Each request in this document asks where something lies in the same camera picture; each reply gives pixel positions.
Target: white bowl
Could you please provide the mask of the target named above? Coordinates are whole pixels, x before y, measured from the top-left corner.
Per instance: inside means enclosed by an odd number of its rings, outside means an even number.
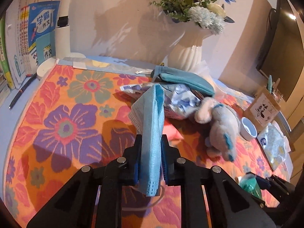
[[[257,137],[257,129],[253,125],[253,123],[246,117],[242,117],[241,119],[241,136],[247,141],[251,141],[252,139]]]

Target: orange floral tablecloth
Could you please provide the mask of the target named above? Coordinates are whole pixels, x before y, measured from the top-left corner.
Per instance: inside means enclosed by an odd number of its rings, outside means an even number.
[[[149,81],[145,77],[78,70],[56,65],[25,109],[9,148],[4,175],[5,204],[22,226],[83,165],[101,166],[133,145],[136,130],[128,118],[134,100],[119,86]],[[232,96],[222,102],[241,113],[248,104]],[[188,120],[172,124],[184,136],[177,144],[181,155],[210,168],[221,166],[232,178],[252,171],[262,177],[272,174],[256,141],[237,140],[234,163],[211,161],[205,152],[207,125]],[[286,179],[281,165],[274,173]],[[263,193],[268,206],[277,201]],[[122,204],[143,207],[154,198],[124,187]],[[123,212],[123,227],[180,227],[180,187],[165,187],[164,199],[145,212]]]

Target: gray plush toy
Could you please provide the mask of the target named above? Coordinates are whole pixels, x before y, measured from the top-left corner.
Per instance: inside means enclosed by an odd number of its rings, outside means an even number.
[[[210,134],[205,140],[208,156],[222,156],[225,161],[233,162],[237,156],[235,144],[240,133],[237,113],[231,107],[207,97],[194,118],[202,124],[211,122]]]

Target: vase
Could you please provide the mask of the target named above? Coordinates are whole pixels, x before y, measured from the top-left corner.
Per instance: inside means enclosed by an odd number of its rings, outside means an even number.
[[[168,67],[189,71],[202,61],[203,40],[212,35],[209,29],[202,29],[193,22],[186,23],[185,34],[168,56]]]

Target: artificial flower arrangement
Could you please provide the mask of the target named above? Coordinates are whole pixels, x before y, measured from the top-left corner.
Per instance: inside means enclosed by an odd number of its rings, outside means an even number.
[[[201,28],[210,29],[213,34],[220,34],[225,22],[234,23],[226,16],[224,4],[216,4],[218,0],[158,0],[151,4],[162,10],[176,23],[194,21]],[[228,4],[235,0],[225,0]]]

